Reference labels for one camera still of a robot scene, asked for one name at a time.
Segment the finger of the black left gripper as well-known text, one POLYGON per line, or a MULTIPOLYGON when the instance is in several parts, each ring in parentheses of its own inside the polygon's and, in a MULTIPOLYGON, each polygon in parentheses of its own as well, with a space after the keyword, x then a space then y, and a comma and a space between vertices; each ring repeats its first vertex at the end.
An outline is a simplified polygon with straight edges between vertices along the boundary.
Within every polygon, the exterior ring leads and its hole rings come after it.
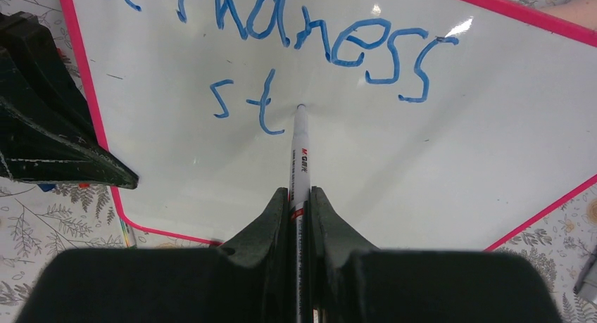
POLYGON ((25 12, 1 16, 1 176, 125 189, 139 181, 99 145, 87 100, 49 29, 25 12))

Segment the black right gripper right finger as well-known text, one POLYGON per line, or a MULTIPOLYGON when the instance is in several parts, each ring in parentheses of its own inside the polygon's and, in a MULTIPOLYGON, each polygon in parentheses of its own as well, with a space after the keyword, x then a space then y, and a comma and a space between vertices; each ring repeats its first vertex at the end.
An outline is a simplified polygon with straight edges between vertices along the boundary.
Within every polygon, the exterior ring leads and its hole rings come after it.
POLYGON ((541 275, 512 253, 381 249, 310 193, 321 322, 559 322, 541 275))

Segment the pink framed whiteboard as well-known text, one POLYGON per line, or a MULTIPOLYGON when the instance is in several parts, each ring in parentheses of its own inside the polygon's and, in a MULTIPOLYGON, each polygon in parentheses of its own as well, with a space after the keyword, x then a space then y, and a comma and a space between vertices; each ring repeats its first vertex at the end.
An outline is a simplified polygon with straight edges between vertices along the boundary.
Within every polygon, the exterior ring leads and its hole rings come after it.
POLYGON ((225 241, 308 171, 383 247, 483 249, 596 180, 596 32, 508 0, 60 0, 114 189, 225 241))

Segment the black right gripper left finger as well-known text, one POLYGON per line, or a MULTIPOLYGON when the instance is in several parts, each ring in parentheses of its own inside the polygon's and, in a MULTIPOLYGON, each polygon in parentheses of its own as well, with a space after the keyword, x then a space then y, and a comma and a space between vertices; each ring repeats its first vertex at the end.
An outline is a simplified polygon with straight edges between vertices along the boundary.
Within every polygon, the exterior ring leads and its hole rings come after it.
POLYGON ((287 190, 216 248, 63 251, 19 322, 285 322, 287 190))

